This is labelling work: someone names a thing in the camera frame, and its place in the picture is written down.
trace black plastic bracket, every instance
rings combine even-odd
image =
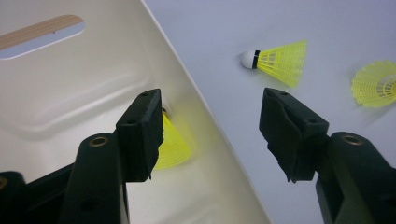
[[[317,194],[326,224],[396,223],[396,170],[366,138],[334,133],[325,151],[333,178]]]
[[[0,223],[129,223],[126,182],[151,177],[162,142],[161,91],[145,91],[114,133],[81,142],[75,163],[27,185],[0,173]]]
[[[315,153],[326,143],[328,129],[329,122],[292,95],[264,90],[260,131],[288,181],[312,180]]]

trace shuttlecock cork tip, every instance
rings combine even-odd
[[[249,69],[257,68],[257,60],[259,59],[259,50],[248,50],[245,51],[241,56],[241,63],[244,67]]]

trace white plastic bin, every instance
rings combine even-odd
[[[0,171],[30,182],[74,161],[79,143],[111,133],[137,94],[160,88],[192,148],[185,163],[128,184],[131,223],[269,223],[224,135],[144,3],[3,1],[0,35],[62,15],[76,36],[0,60]]]

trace screw hole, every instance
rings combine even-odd
[[[355,146],[363,145],[363,141],[361,141],[358,137],[353,135],[349,135],[349,134],[343,135],[342,139],[345,142],[349,143],[350,145],[355,145]]]
[[[99,136],[99,137],[93,138],[90,141],[90,146],[91,147],[100,147],[100,146],[106,144],[107,142],[108,142],[108,138]]]

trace yellow shuttlecock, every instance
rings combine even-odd
[[[303,72],[306,40],[268,50],[249,50],[242,55],[242,65],[260,69],[283,83],[296,87]]]
[[[352,80],[353,97],[360,105],[380,107],[396,101],[396,63],[374,62]]]
[[[181,164],[191,156],[191,149],[163,112],[163,143],[154,170],[170,168]]]

